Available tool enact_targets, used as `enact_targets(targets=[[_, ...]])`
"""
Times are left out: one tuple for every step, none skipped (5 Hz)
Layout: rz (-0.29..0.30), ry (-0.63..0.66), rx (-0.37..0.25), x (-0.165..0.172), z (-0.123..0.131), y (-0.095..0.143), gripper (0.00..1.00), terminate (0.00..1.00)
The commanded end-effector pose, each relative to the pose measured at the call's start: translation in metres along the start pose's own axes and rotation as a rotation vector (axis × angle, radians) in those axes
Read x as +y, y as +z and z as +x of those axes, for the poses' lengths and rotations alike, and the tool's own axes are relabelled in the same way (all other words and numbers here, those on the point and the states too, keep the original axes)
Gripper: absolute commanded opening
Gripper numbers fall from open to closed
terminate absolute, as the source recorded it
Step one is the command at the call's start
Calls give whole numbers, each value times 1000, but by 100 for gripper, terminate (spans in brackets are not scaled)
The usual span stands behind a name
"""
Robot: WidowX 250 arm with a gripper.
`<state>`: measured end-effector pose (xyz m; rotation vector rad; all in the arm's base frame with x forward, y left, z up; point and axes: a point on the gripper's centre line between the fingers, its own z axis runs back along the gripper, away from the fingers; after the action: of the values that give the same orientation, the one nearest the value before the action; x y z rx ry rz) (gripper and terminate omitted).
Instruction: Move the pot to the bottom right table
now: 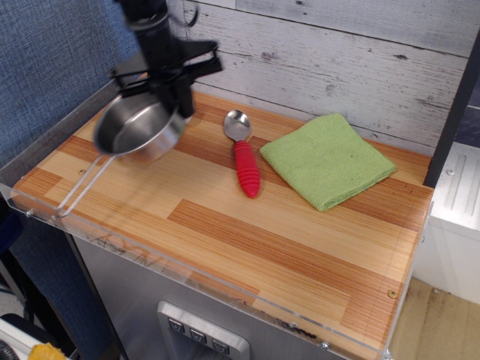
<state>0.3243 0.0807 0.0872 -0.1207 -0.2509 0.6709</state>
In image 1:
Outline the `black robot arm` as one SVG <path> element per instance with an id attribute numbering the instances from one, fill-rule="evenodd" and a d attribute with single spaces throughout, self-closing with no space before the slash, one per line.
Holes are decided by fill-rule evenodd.
<path id="1" fill-rule="evenodd" d="M 140 53 L 116 65 L 110 76 L 123 98 L 152 93 L 183 118 L 194 114 L 191 86 L 199 77 L 222 71 L 218 43 L 182 40 L 170 29 L 165 1 L 120 1 L 126 27 L 134 33 Z"/>

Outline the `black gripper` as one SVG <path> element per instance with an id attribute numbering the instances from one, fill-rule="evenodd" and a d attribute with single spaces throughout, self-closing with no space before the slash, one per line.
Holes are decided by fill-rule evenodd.
<path id="1" fill-rule="evenodd" d="M 153 92 L 158 86 L 170 86 L 183 117 L 194 114 L 191 85 L 204 76 L 222 71 L 214 40 L 172 41 L 155 58 L 153 52 L 142 50 L 109 71 L 121 96 L 127 98 L 143 92 Z"/>

